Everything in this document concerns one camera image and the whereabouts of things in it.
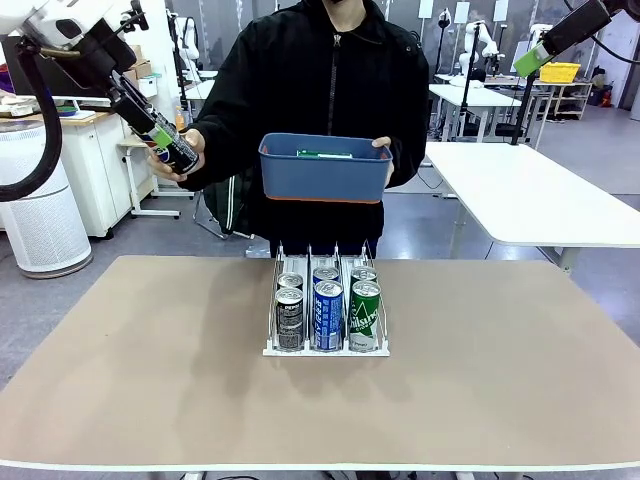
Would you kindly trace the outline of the wooden shelf table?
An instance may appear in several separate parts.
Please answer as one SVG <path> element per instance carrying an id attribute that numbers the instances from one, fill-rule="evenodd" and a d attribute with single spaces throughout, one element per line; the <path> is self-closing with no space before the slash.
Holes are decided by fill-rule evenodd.
<path id="1" fill-rule="evenodd" d="M 581 120 L 591 91 L 592 84 L 589 82 L 534 82 L 534 94 L 541 98 L 537 101 L 539 115 L 545 114 L 553 120 Z"/>

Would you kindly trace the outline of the white cylindrical air purifier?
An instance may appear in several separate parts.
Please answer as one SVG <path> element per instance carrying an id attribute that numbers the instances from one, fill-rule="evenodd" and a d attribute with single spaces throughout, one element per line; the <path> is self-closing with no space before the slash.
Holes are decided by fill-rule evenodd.
<path id="1" fill-rule="evenodd" d="M 35 168 L 45 139 L 41 121 L 0 122 L 0 185 L 16 183 Z M 0 226 L 7 233 L 19 270 L 29 278 L 68 275 L 93 259 L 61 162 L 32 194 L 0 202 Z"/>

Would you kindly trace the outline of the person's right hand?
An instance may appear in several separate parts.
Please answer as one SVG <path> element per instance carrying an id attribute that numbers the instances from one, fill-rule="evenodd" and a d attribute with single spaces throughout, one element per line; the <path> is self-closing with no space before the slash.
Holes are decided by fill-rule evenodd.
<path id="1" fill-rule="evenodd" d="M 190 174 L 194 174 L 205 165 L 205 139 L 201 133 L 196 129 L 189 129 L 185 133 L 182 133 L 181 136 L 198 154 L 198 162 L 188 173 L 177 174 L 169 165 L 161 162 L 153 150 L 150 150 L 147 162 L 155 176 L 180 183 L 186 181 Z"/>

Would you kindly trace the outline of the blue bin with orange base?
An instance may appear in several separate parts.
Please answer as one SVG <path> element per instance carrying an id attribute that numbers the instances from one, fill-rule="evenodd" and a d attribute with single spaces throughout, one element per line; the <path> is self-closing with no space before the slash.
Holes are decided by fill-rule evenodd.
<path id="1" fill-rule="evenodd" d="M 351 153 L 351 159 L 301 158 L 298 149 Z M 388 148 L 371 139 L 269 133 L 259 146 L 263 190 L 272 200 L 375 204 L 386 188 Z"/>

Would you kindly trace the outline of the person's right forearm black sleeve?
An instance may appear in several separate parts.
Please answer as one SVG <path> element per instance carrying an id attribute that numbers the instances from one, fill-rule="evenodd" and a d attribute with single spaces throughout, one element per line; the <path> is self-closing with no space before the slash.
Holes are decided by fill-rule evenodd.
<path id="1" fill-rule="evenodd" d="M 205 139 L 205 165 L 178 183 L 186 190 L 196 191 L 226 180 L 240 173 L 247 164 L 242 153 L 247 133 L 242 124 L 250 111 L 238 95 L 220 93 L 218 86 L 216 83 L 199 116 L 187 128 L 198 130 Z"/>

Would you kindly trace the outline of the small wood-top side table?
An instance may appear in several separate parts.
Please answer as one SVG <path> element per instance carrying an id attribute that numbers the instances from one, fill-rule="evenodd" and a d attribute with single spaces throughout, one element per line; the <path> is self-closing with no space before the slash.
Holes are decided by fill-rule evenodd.
<path id="1" fill-rule="evenodd" d="M 126 171 L 129 181 L 130 198 L 132 203 L 131 216 L 133 218 L 138 217 L 169 217 L 178 220 L 181 217 L 179 210 L 157 210 L 157 209 L 143 209 L 141 207 L 142 196 L 138 193 L 138 186 L 135 180 L 133 172 L 132 152 L 135 149 L 147 149 L 147 145 L 133 135 L 129 135 L 123 138 L 118 146 L 123 150 L 122 161 L 126 166 Z M 158 180 L 154 175 L 151 175 L 152 188 L 149 195 L 152 198 L 169 198 L 169 197 L 187 197 L 190 198 L 189 193 L 161 190 L 158 184 Z"/>

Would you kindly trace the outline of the white background desk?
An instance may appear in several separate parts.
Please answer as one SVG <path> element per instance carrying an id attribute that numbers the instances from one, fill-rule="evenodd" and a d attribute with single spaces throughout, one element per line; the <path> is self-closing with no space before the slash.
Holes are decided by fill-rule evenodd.
<path id="1" fill-rule="evenodd" d="M 180 90 L 180 105 L 186 123 L 191 123 L 199 115 L 214 84 L 215 80 L 209 79 L 198 84 L 190 84 Z"/>

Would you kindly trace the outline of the yellow plastic crate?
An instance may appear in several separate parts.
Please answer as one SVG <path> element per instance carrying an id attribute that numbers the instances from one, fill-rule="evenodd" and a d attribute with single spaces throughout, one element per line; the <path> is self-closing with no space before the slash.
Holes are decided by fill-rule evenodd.
<path id="1" fill-rule="evenodd" d="M 578 63 L 549 62 L 541 67 L 539 80 L 544 83 L 573 83 L 580 68 Z"/>

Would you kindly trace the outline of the dark green striped jacket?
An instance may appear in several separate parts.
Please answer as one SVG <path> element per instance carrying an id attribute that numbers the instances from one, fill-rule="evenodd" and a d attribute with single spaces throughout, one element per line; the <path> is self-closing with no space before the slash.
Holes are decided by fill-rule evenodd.
<path id="1" fill-rule="evenodd" d="M 223 235 L 253 236 L 249 221 L 252 180 L 249 169 L 204 189 L 205 204 Z"/>

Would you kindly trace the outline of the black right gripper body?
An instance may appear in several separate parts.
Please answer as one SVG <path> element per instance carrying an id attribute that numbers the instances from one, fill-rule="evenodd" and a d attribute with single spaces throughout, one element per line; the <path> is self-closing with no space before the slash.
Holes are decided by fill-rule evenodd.
<path id="1" fill-rule="evenodd" d="M 597 33 L 611 21 L 610 0 L 586 0 L 574 10 L 574 27 L 579 33 Z"/>

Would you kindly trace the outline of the black tripod pole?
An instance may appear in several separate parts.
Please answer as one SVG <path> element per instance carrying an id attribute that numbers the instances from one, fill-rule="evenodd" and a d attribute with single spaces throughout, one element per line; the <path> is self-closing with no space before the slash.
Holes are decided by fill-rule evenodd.
<path id="1" fill-rule="evenodd" d="M 519 138 L 520 138 L 520 134 L 521 134 L 521 130 L 522 130 L 522 126 L 524 123 L 524 119 L 525 116 L 528 112 L 529 109 L 529 101 L 531 98 L 531 91 L 533 89 L 533 85 L 534 82 L 536 80 L 536 73 L 531 73 L 530 75 L 528 75 L 526 77 L 526 85 L 525 85 L 525 89 L 524 89 L 524 94 L 523 94 L 523 98 L 521 100 L 521 106 L 519 108 L 518 114 L 517 114 L 517 118 L 516 118 L 516 124 L 515 127 L 513 129 L 513 133 L 512 133 L 512 137 L 511 137 L 511 141 L 510 144 L 512 146 L 515 146 L 518 144 Z"/>

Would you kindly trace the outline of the large white table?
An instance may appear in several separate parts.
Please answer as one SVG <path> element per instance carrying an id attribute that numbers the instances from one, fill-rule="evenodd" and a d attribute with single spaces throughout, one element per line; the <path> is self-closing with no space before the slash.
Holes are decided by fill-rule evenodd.
<path id="1" fill-rule="evenodd" d="M 583 249 L 640 249 L 639 211 L 528 146 L 430 142 L 426 158 L 459 201 L 451 258 L 467 219 L 565 273 Z"/>

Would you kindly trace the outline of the person in black jacket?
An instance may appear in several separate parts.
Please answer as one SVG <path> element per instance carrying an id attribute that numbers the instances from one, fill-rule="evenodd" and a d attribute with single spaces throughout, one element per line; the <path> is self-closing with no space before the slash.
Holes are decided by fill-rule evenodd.
<path id="1" fill-rule="evenodd" d="M 250 22 L 216 83 L 250 111 L 242 124 L 247 164 L 241 172 L 253 173 L 251 232 L 289 255 L 335 249 L 356 255 L 365 243 L 375 249 L 384 228 L 382 203 L 269 199 L 258 148 L 269 133 L 391 138 L 401 96 L 429 84 L 416 38 L 388 22 L 375 0 L 300 0 Z"/>

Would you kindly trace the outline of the white cabinet desk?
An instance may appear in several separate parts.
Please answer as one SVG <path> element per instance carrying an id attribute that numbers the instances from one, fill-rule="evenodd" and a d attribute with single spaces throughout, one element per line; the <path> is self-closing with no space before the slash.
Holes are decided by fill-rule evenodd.
<path id="1" fill-rule="evenodd" d="M 61 161 L 86 233 L 110 238 L 113 227 L 133 208 L 130 182 L 144 198 L 153 183 L 142 152 L 127 163 L 120 143 L 128 129 L 114 114 L 97 113 L 81 120 L 61 120 Z"/>

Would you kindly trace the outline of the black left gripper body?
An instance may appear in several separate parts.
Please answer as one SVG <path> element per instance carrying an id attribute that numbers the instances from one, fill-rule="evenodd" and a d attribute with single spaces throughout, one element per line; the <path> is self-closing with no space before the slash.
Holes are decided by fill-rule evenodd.
<path id="1" fill-rule="evenodd" d="M 98 22 L 73 48 L 79 57 L 62 60 L 62 70 L 83 89 L 106 94 L 113 86 L 113 72 L 123 74 L 136 63 L 132 48 L 107 22 Z"/>

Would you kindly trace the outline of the person's left forearm black sleeve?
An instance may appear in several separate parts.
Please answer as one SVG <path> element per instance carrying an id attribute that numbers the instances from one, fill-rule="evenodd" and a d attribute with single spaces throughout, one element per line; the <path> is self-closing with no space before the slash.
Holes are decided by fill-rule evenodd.
<path id="1" fill-rule="evenodd" d="M 388 188 L 404 185 L 417 174 L 425 155 L 430 113 L 427 84 L 401 96 L 392 116 L 393 170 L 389 174 Z"/>

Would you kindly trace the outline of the person's left hand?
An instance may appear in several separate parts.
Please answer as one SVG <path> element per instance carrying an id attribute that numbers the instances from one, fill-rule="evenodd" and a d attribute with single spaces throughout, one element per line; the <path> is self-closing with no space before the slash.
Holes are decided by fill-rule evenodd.
<path id="1" fill-rule="evenodd" d="M 372 146 L 374 148 L 391 148 L 391 138 L 388 136 L 384 136 L 384 137 L 379 137 L 377 139 L 374 139 L 372 141 Z M 385 180 L 385 186 L 388 186 L 391 180 L 391 177 L 394 173 L 395 167 L 393 164 L 393 161 L 390 160 L 389 164 L 388 164 L 388 169 L 387 169 L 387 174 L 386 174 L 386 180 Z"/>

